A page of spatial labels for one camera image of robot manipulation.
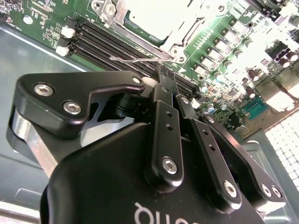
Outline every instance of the screw hole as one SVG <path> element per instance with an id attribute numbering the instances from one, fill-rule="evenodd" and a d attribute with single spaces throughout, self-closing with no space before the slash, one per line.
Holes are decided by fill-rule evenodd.
<path id="1" fill-rule="evenodd" d="M 247 23 L 247 27 L 249 27 L 249 28 L 253 27 L 253 25 L 254 25 L 253 22 L 249 22 L 249 23 Z"/>
<path id="2" fill-rule="evenodd" d="M 173 131 L 173 127 L 171 125 L 166 125 L 167 129 Z"/>
<path id="3" fill-rule="evenodd" d="M 209 145 L 209 147 L 210 147 L 210 149 L 211 149 L 212 151 L 216 151 L 216 149 L 214 148 L 214 146 Z"/>
<path id="4" fill-rule="evenodd" d="M 94 6 L 95 10 L 99 10 L 100 9 L 100 5 L 97 2 L 95 2 L 93 6 Z"/>
<path id="5" fill-rule="evenodd" d="M 172 118 L 173 117 L 173 115 L 168 111 L 168 112 L 166 112 L 166 114 L 167 114 L 167 116 L 168 117 L 170 117 L 170 118 Z"/>

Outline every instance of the electrolytic capacitor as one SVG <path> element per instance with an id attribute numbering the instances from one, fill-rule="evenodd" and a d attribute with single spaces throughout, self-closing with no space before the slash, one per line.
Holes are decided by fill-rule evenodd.
<path id="1" fill-rule="evenodd" d="M 222 72 L 218 71 L 214 74 L 214 77 L 216 79 L 217 82 L 223 82 L 225 80 L 224 75 L 222 74 Z"/>
<path id="2" fill-rule="evenodd" d="M 248 75 L 253 81 L 257 81 L 259 79 L 258 74 L 253 70 L 249 70 Z"/>
<path id="3" fill-rule="evenodd" d="M 208 113 L 214 113 L 215 112 L 214 104 L 210 103 L 206 105 L 206 110 Z"/>
<path id="4" fill-rule="evenodd" d="M 206 83 L 200 84 L 200 87 L 201 87 L 202 92 L 207 92 L 207 84 Z"/>
<path id="5" fill-rule="evenodd" d="M 202 114 L 209 114 L 209 112 L 208 112 L 207 109 L 205 109 L 205 108 L 201 110 L 201 113 L 202 113 Z"/>
<path id="6" fill-rule="evenodd" d="M 299 17 L 296 18 L 296 19 L 294 19 L 294 21 L 292 22 L 292 25 L 293 25 L 294 27 L 296 27 L 297 29 L 299 28 Z"/>
<path id="7" fill-rule="evenodd" d="M 296 55 L 294 52 L 289 52 L 286 57 L 291 61 L 294 62 L 298 59 L 298 55 Z"/>
<path id="8" fill-rule="evenodd" d="M 251 47 L 253 47 L 253 45 L 254 45 L 254 41 L 251 40 L 251 39 L 248 39 L 247 41 L 245 41 L 244 45 L 245 45 L 247 48 L 251 48 Z"/>
<path id="9" fill-rule="evenodd" d="M 254 93 L 253 89 L 250 86 L 246 86 L 245 91 L 250 98 L 256 97 L 256 94 Z"/>
<path id="10" fill-rule="evenodd" d="M 227 70 L 232 70 L 233 67 L 234 67 L 232 61 L 226 61 L 226 62 L 224 63 L 224 66 L 225 66 L 225 68 L 226 68 Z"/>
<path id="11" fill-rule="evenodd" d="M 244 55 L 244 52 L 243 52 L 242 50 L 237 50 L 237 51 L 235 52 L 235 56 L 236 56 L 236 58 L 238 58 L 238 59 L 241 59 L 241 58 L 243 57 L 243 55 Z"/>
<path id="12" fill-rule="evenodd" d="M 287 59 L 285 59 L 285 58 L 280 59 L 279 64 L 280 64 L 283 68 L 287 68 L 287 67 L 290 66 L 289 61 L 288 61 Z"/>

